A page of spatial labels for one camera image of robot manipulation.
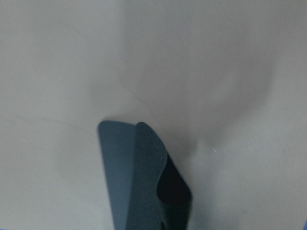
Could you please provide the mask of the black mouse pad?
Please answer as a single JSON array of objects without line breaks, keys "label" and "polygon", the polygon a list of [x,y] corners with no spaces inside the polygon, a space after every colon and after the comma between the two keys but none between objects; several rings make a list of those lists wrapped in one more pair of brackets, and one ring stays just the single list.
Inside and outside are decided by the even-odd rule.
[{"label": "black mouse pad", "polygon": [[114,228],[187,229],[192,194],[156,132],[110,120],[97,132]]}]

